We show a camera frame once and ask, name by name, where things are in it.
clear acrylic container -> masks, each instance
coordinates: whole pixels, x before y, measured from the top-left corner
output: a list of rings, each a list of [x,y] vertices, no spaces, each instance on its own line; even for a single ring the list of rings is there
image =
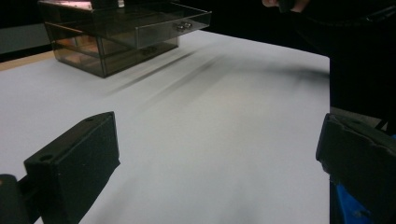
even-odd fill
[[[205,28],[210,12],[170,1],[39,1],[58,61],[99,77],[178,47],[178,37]]]

blue object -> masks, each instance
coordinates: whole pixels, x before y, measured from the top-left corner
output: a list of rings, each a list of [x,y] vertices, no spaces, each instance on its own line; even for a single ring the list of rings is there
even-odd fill
[[[370,212],[352,197],[342,185],[336,186],[338,201],[345,224],[373,224]]]

tinted plastic case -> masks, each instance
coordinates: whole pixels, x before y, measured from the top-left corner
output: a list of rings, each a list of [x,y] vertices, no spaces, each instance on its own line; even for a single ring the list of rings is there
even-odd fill
[[[178,47],[178,37],[205,28],[211,12],[172,1],[38,2],[55,57],[108,77]]]

white tabletop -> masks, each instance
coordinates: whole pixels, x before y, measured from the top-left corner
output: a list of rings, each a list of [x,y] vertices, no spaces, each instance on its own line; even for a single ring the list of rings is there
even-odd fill
[[[81,223],[329,223],[315,160],[329,61],[197,31],[102,79],[54,59],[0,72],[0,173],[114,111],[121,165]]]

black sleeve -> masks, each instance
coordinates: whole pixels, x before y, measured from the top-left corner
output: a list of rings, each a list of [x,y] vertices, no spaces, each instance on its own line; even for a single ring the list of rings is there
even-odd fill
[[[345,21],[369,15],[390,5],[396,5],[396,1],[311,0],[303,14],[317,21]]]

